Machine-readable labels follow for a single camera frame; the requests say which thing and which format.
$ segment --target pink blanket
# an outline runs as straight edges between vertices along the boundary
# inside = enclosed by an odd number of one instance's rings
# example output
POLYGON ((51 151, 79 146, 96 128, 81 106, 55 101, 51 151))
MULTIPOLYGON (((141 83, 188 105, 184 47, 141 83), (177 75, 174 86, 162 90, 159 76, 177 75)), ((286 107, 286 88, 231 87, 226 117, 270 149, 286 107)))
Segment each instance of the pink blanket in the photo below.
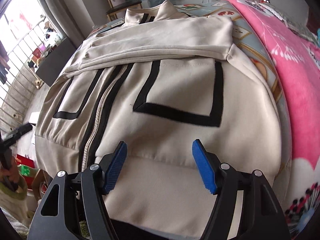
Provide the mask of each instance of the pink blanket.
POLYGON ((294 238, 320 200, 320 49, 295 35, 262 6, 246 0, 228 1, 266 47, 287 100, 292 129, 292 171, 284 208, 294 238))

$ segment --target jacket collar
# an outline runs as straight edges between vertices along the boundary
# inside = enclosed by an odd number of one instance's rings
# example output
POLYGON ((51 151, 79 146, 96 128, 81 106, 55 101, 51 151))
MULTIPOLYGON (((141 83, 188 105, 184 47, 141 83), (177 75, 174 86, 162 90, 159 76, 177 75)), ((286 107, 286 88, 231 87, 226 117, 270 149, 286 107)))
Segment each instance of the jacket collar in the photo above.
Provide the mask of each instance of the jacket collar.
POLYGON ((169 0, 165 0, 162 4, 152 8, 129 8, 125 14, 125 25, 138 25, 146 22, 162 21, 170 18, 175 13, 178 13, 178 10, 169 0))

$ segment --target blue gripper pad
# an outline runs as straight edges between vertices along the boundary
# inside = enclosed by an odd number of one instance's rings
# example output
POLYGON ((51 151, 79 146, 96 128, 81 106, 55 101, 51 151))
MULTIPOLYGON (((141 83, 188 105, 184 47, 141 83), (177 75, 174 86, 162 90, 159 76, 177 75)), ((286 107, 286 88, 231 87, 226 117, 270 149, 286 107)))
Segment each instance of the blue gripper pad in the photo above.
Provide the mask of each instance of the blue gripper pad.
POLYGON ((205 156, 205 149, 198 139, 192 143, 192 155, 198 166, 205 188, 208 189, 211 194, 215 194, 217 191, 217 185, 215 182, 214 171, 205 156))
POLYGON ((127 158, 127 145, 122 143, 114 153, 114 157, 105 173, 105 185, 103 192, 108 194, 115 188, 116 182, 122 170, 125 159, 127 158))

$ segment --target person's hand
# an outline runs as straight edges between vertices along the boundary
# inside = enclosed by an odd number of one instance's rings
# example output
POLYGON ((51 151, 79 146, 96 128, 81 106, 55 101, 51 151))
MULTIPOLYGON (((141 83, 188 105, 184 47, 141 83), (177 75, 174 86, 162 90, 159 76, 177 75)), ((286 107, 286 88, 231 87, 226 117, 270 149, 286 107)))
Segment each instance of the person's hand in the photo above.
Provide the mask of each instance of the person's hand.
POLYGON ((2 174, 3 176, 7 176, 9 178, 9 181, 12 181, 14 183, 19 182, 19 180, 20 180, 19 169, 18 169, 18 166, 16 164, 14 157, 12 157, 12 159, 11 159, 11 169, 8 171, 4 168, 1 168, 0 174, 2 174))

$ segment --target red box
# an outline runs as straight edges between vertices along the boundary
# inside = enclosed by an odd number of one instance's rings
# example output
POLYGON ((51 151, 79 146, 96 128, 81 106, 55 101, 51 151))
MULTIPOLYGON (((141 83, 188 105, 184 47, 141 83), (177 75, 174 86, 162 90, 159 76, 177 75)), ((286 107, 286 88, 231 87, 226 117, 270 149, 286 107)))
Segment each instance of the red box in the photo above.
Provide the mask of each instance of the red box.
POLYGON ((39 50, 39 48, 36 48, 32 54, 38 59, 41 57, 42 52, 39 50))
POLYGON ((34 164, 33 160, 30 160, 30 159, 28 159, 26 157, 23 157, 23 156, 19 155, 19 154, 17 154, 16 162, 17 162, 18 165, 19 164, 23 164, 23 165, 26 165, 26 166, 28 166, 30 168, 34 168, 35 167, 35 164, 34 164))

